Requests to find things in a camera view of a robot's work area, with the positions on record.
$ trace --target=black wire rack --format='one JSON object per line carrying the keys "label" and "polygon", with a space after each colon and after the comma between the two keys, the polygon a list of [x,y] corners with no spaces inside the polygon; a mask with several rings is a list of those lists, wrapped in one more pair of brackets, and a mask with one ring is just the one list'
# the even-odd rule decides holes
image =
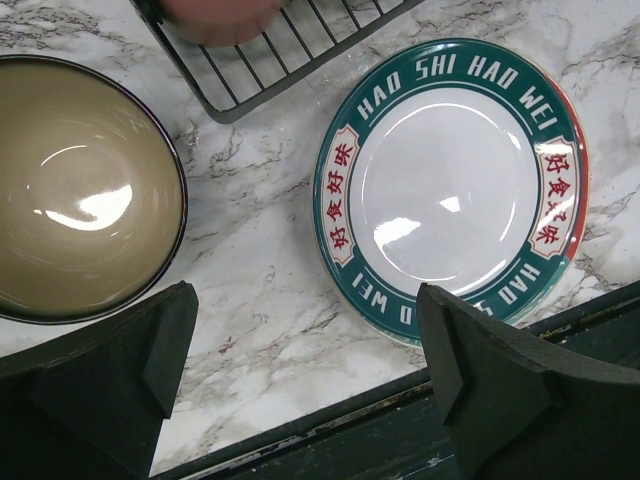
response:
{"label": "black wire rack", "polygon": [[229,48],[182,40],[157,0],[132,1],[207,113],[227,124],[424,0],[289,0],[265,33]]}

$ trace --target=bowl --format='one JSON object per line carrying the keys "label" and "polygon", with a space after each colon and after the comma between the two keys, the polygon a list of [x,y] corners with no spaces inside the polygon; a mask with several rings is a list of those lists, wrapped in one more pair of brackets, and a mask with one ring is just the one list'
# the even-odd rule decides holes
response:
{"label": "bowl", "polygon": [[0,316],[86,321],[165,273],[187,214],[185,176],[149,109],[60,59],[0,57]]}
{"label": "bowl", "polygon": [[283,0],[160,0],[180,36],[207,46],[239,45],[260,35]]}

